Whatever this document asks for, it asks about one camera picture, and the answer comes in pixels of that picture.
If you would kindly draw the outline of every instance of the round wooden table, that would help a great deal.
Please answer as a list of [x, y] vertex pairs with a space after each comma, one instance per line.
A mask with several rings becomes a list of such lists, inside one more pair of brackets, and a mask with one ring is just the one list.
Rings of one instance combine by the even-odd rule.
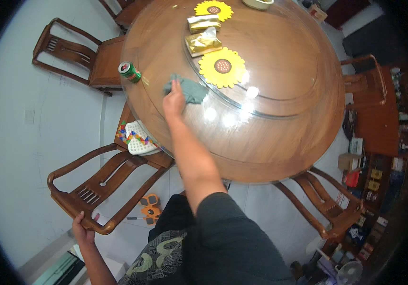
[[184, 45], [198, 3], [154, 0], [127, 35], [121, 61], [142, 73], [136, 84], [122, 78], [136, 119], [173, 156], [162, 99], [163, 85], [178, 73], [208, 88], [183, 117], [223, 178], [276, 181], [312, 166], [337, 135], [345, 105], [340, 62], [326, 34], [291, 0], [266, 11], [227, 0], [234, 14], [217, 37], [245, 60], [247, 72], [234, 88], [217, 88], [199, 74], [201, 57], [191, 58]]

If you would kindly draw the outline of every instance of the green cloth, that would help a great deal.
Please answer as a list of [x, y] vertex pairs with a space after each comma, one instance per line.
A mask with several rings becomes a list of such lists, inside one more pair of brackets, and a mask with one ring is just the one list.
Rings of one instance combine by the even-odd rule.
[[171, 92], [173, 79], [180, 80], [180, 86], [182, 87], [182, 93], [185, 96], [186, 103], [202, 103], [202, 100], [204, 100], [207, 95], [207, 88], [191, 79], [182, 78], [177, 73], [171, 74], [171, 80], [164, 84], [163, 90], [165, 95]]

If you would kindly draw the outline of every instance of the yellow sunflower coaster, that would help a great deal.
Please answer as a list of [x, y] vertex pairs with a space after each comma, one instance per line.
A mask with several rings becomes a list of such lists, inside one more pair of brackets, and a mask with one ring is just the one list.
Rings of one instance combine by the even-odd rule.
[[201, 73], [207, 83], [217, 85], [218, 88], [233, 88], [237, 82], [242, 82], [242, 77], [247, 71], [245, 60], [227, 47], [216, 52], [205, 54], [199, 61]]
[[222, 22], [224, 22], [224, 20], [231, 19], [231, 14], [234, 14], [231, 6], [228, 6], [224, 2], [215, 0], [199, 3], [194, 10], [196, 11], [196, 16], [217, 14], [218, 19]]

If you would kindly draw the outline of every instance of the green can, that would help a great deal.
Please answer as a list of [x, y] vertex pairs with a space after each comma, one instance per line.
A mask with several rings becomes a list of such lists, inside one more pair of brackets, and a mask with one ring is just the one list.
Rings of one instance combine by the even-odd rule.
[[141, 73], [136, 69], [136, 67], [134, 67], [132, 62], [120, 63], [119, 73], [132, 83], [137, 83], [142, 77]]

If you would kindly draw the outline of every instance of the white plastic container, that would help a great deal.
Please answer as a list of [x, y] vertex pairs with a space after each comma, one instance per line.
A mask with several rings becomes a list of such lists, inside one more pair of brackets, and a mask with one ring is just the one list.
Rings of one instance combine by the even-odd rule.
[[271, 0], [269, 2], [264, 2], [261, 0], [242, 0], [242, 2], [251, 8], [255, 8], [258, 10], [267, 10], [269, 6], [274, 3], [274, 0]]

